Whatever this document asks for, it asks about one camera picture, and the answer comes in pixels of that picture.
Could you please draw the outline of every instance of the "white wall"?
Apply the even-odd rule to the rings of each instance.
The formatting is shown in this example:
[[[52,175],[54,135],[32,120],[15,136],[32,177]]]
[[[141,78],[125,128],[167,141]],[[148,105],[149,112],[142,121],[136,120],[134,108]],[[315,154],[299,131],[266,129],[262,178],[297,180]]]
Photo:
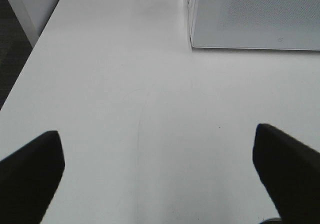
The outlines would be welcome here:
[[[59,0],[8,0],[27,38],[35,46]]]

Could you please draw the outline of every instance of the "white desk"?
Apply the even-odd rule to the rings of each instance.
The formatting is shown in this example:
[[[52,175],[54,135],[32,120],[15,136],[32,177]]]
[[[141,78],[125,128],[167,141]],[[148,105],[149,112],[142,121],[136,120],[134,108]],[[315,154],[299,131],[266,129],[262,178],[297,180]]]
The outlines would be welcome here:
[[[0,111],[0,158],[46,130],[65,171],[43,223],[277,216],[255,127],[320,150],[320,55],[193,51],[185,0],[60,0]]]

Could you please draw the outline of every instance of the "floor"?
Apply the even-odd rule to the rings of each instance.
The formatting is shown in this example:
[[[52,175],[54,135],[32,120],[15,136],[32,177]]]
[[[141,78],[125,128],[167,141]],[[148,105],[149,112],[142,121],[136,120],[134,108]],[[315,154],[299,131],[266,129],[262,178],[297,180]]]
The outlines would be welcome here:
[[[0,109],[31,51],[8,0],[0,0]]]

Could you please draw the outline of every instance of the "desk surface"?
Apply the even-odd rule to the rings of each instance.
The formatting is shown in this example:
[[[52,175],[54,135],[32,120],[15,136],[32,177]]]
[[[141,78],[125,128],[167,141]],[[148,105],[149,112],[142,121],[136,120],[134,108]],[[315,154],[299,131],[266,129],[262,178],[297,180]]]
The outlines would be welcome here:
[[[256,125],[320,150],[320,55],[192,50],[185,2],[60,0],[0,111],[0,158],[61,135],[43,223],[255,224]]]

